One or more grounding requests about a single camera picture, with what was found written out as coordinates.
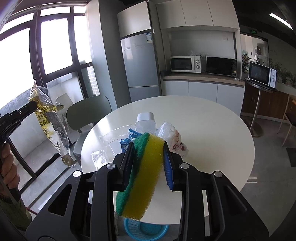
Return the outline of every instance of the ceiling light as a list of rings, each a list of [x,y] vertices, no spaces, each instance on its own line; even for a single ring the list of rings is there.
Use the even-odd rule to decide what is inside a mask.
[[[285,21],[285,20],[283,20],[282,18],[280,18],[279,16],[277,16],[277,15],[275,15],[275,14],[273,14],[273,13],[271,13],[269,16],[271,16],[271,17],[273,17],[273,18],[279,20],[279,21],[282,22],[284,25],[287,25],[290,29],[292,29],[291,25],[290,25],[287,21]]]

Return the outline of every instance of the hand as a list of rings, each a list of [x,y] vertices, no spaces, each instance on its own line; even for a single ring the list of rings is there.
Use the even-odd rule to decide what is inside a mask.
[[[18,188],[20,183],[20,176],[17,174],[17,166],[13,163],[13,155],[10,153],[10,145],[5,143],[0,153],[3,165],[1,168],[1,175],[3,176],[3,182],[9,189]],[[8,196],[0,184],[0,194]]]

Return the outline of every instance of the chair seat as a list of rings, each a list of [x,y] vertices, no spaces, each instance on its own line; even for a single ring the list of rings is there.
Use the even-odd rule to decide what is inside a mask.
[[[293,126],[296,126],[296,115],[292,114],[292,113],[286,113],[286,116],[288,118],[288,121],[290,121],[290,123]]]
[[[80,158],[81,156],[81,150],[82,150],[82,146],[84,143],[85,138],[87,137],[88,133],[90,132],[90,130],[83,132],[80,137],[78,138],[78,140],[75,143],[74,146],[74,150],[73,153],[78,156]]]

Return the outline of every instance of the green exit sign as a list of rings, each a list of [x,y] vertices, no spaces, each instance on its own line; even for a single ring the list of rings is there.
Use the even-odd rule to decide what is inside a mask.
[[[251,34],[257,34],[257,31],[256,31],[256,30],[251,30],[251,29],[250,29],[250,33],[251,33]]]

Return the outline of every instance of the plastic basket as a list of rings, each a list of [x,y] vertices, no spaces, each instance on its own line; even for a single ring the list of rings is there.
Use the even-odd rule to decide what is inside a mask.
[[[124,228],[130,237],[138,241],[160,239],[168,230],[168,225],[142,223],[133,219],[124,220]]]

